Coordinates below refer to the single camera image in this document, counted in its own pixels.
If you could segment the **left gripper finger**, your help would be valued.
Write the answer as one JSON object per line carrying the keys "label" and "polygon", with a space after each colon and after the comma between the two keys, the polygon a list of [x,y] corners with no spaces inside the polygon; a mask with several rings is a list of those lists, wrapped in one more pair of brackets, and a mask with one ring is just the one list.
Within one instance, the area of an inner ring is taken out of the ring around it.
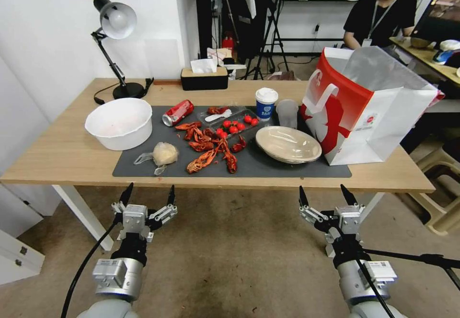
{"label": "left gripper finger", "polygon": [[159,229],[178,213],[176,205],[175,186],[172,185],[168,194],[167,204],[162,208],[151,211],[148,217],[148,227]]}
{"label": "left gripper finger", "polygon": [[127,208],[133,188],[134,188],[134,183],[132,182],[121,193],[119,200],[115,203],[112,203],[111,207],[115,215],[115,218],[114,218],[115,222],[123,221],[123,213],[125,209]]}

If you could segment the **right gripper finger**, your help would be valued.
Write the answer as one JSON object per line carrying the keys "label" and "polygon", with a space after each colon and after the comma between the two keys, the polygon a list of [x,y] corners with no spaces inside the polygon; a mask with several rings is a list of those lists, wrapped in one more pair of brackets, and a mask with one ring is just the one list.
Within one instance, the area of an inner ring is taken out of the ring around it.
{"label": "right gripper finger", "polygon": [[347,204],[345,208],[341,209],[342,218],[361,222],[365,206],[359,204],[355,196],[343,184],[340,184],[340,189]]}
{"label": "right gripper finger", "polygon": [[299,214],[316,229],[329,228],[329,218],[309,205],[302,186],[299,186]]}

